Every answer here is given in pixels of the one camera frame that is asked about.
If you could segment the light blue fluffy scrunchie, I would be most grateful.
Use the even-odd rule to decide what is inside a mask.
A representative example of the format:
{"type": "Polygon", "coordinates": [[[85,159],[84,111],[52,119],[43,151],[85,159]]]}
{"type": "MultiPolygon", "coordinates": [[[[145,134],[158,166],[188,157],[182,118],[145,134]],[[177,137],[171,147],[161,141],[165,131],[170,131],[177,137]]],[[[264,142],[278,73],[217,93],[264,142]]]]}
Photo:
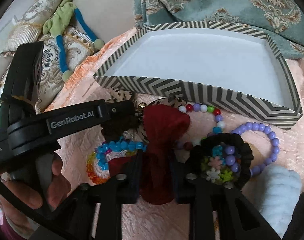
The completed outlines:
{"type": "Polygon", "coordinates": [[[258,176],[254,206],[280,238],[292,220],[301,194],[300,175],[279,165],[268,165],[258,176]]]}

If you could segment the green and blue plush toy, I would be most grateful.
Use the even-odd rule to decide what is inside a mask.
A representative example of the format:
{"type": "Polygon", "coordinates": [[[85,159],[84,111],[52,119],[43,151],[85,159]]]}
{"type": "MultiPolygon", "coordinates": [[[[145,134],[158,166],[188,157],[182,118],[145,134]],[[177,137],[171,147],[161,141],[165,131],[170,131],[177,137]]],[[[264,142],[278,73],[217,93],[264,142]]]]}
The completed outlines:
{"type": "Polygon", "coordinates": [[[64,82],[66,82],[71,77],[73,71],[68,68],[68,65],[66,63],[63,33],[74,16],[85,31],[85,34],[94,43],[94,48],[96,50],[101,50],[104,46],[104,41],[99,39],[85,23],[81,11],[76,7],[72,0],[63,0],[58,5],[55,13],[44,23],[42,27],[42,33],[50,33],[51,37],[55,38],[56,40],[56,43],[59,47],[59,67],[63,74],[62,78],[64,82]]]}

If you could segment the teal damask curtain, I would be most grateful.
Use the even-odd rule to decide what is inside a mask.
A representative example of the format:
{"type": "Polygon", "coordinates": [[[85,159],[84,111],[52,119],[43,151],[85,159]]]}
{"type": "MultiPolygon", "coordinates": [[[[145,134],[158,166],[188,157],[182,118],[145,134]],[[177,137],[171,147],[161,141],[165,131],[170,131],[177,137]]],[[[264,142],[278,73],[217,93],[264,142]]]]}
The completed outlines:
{"type": "Polygon", "coordinates": [[[304,14],[294,0],[135,0],[135,26],[236,23],[267,33],[286,59],[304,57],[304,14]]]}

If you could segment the leopard print bow scrunchie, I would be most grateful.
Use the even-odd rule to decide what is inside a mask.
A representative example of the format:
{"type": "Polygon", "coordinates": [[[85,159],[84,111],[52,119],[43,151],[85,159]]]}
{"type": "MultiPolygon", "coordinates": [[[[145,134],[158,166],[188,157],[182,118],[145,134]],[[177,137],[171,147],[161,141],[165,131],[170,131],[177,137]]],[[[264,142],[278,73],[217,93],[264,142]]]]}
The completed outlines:
{"type": "Polygon", "coordinates": [[[178,110],[186,102],[177,97],[155,99],[147,94],[135,94],[110,88],[111,119],[101,125],[108,142],[122,135],[143,142],[176,142],[187,132],[190,116],[178,110]]]}

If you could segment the embroidered cream cushion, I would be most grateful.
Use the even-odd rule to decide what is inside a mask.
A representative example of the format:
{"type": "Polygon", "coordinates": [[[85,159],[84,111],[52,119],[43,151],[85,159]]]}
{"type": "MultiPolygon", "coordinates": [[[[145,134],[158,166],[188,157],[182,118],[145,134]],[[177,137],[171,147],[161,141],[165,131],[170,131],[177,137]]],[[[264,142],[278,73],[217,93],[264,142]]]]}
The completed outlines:
{"type": "MultiPolygon", "coordinates": [[[[28,42],[35,38],[36,31],[29,27],[15,27],[9,35],[4,53],[15,54],[14,46],[19,42],[28,42]]],[[[39,98],[36,104],[38,112],[44,111],[59,94],[64,86],[63,72],[60,69],[60,48],[51,35],[41,35],[39,41],[44,42],[42,53],[42,71],[40,78],[39,98]]],[[[66,53],[66,64],[74,71],[88,56],[94,54],[94,42],[81,31],[68,26],[63,33],[63,45],[66,53]]]]}

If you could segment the red velvet bow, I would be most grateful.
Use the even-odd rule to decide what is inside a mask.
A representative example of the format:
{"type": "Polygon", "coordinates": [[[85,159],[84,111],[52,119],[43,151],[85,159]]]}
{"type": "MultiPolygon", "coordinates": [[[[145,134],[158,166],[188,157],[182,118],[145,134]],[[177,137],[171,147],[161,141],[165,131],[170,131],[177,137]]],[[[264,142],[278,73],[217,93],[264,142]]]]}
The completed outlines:
{"type": "Polygon", "coordinates": [[[162,205],[175,198],[174,148],[190,126],[190,116],[167,105],[144,109],[143,126],[149,141],[138,164],[139,193],[152,205],[162,205]]]}

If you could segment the cream bolster pillow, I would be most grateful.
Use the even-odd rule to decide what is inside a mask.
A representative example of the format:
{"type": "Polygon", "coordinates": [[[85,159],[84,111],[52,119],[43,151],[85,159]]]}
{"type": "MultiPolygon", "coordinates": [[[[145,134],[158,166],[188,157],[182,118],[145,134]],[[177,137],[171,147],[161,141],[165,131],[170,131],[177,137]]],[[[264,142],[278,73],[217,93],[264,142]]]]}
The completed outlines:
{"type": "Polygon", "coordinates": [[[14,25],[3,52],[16,51],[22,44],[36,42],[44,23],[54,14],[63,0],[35,0],[14,25]]]}

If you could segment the pink quilted bedspread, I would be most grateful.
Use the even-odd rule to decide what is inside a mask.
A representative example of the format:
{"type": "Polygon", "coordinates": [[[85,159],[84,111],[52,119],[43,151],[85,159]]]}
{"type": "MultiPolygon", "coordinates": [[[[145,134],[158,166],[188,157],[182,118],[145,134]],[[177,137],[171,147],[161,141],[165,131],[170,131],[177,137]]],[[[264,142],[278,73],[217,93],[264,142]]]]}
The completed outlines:
{"type": "MultiPolygon", "coordinates": [[[[108,99],[109,92],[96,83],[93,74],[100,63],[135,33],[136,29],[132,28],[109,40],[101,51],[89,56],[76,68],[73,76],[48,109],[53,110],[90,100],[108,99]]],[[[304,56],[301,59],[288,60],[287,64],[296,83],[304,111],[304,56]]],[[[280,139],[277,164],[300,174],[304,192],[304,114],[291,130],[276,128],[275,132],[280,139]]],[[[63,175],[73,188],[83,182],[89,182],[86,175],[87,157],[102,141],[103,136],[98,126],[61,139],[61,149],[58,154],[63,160],[63,175]]],[[[153,206],[143,200],[139,200],[134,206],[126,205],[123,209],[123,237],[124,239],[187,239],[188,210],[187,205],[169,203],[153,206]]]]}

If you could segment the striped chevron tray box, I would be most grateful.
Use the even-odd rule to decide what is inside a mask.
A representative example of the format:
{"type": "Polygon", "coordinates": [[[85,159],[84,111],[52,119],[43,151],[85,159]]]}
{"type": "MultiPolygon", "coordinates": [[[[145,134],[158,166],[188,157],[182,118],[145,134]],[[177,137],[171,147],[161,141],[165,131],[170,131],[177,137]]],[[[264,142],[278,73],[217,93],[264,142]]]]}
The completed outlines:
{"type": "Polygon", "coordinates": [[[291,129],[303,110],[291,71],[265,32],[221,22],[142,28],[97,69],[104,88],[177,97],[291,129]]]}

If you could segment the black scrunchie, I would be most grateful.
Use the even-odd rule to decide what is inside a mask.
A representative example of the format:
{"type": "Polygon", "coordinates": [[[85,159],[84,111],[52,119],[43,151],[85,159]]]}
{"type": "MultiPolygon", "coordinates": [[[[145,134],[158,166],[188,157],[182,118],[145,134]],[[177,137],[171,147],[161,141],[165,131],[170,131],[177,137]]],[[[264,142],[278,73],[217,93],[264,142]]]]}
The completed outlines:
{"type": "Polygon", "coordinates": [[[238,134],[219,133],[201,139],[190,150],[187,172],[215,185],[231,184],[241,190],[251,178],[254,155],[238,134]]]}

